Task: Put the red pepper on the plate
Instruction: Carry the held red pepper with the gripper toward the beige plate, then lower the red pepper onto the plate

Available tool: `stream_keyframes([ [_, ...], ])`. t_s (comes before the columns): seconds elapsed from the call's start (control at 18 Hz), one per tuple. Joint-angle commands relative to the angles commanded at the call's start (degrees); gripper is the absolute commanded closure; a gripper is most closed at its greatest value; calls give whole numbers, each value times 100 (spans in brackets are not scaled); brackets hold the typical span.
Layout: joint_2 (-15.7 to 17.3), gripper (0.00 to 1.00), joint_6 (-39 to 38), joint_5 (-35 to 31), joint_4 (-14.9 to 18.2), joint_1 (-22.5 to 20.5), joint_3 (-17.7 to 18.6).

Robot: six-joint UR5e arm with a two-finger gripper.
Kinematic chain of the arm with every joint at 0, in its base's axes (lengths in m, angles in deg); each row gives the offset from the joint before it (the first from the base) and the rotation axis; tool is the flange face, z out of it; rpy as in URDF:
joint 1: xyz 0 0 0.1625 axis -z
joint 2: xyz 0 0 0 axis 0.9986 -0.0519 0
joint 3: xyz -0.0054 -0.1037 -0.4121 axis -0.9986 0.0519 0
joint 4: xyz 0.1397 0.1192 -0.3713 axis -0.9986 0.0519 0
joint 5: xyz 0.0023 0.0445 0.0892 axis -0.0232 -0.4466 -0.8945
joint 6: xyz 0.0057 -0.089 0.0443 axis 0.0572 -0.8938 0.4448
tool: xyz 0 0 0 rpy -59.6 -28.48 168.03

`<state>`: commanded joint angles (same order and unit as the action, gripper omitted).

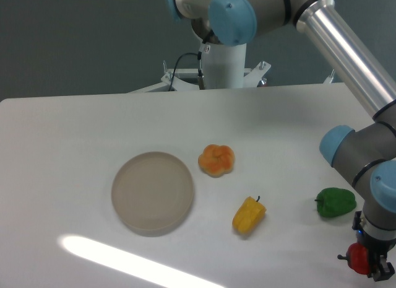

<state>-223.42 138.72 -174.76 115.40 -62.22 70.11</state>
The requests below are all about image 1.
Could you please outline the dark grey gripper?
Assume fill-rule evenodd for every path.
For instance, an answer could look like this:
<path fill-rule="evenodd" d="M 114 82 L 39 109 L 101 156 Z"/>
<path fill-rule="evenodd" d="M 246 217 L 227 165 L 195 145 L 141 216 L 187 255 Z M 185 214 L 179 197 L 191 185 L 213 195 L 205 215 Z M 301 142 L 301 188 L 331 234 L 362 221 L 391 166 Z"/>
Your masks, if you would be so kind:
<path fill-rule="evenodd" d="M 390 279 L 395 268 L 387 261 L 387 254 L 395 246 L 395 229 L 378 228 L 370 223 L 363 211 L 355 212 L 352 229 L 356 232 L 357 242 L 368 250 L 369 277 L 374 281 Z"/>

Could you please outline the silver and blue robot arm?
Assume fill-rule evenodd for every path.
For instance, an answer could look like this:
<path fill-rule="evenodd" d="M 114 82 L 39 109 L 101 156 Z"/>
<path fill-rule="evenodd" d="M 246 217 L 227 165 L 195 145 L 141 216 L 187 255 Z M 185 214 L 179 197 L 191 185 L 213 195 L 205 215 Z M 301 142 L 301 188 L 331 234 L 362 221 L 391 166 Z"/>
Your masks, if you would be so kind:
<path fill-rule="evenodd" d="M 189 19 L 201 40 L 197 83 L 201 89 L 254 87 L 244 73 L 246 45 L 256 36 L 291 24 L 315 44 L 373 119 L 361 131 L 337 126 L 319 150 L 363 198 L 355 213 L 357 241 L 343 259 L 375 281 L 395 274 L 387 260 L 395 246 L 395 81 L 334 8 L 334 0 L 166 0 L 175 20 Z"/>

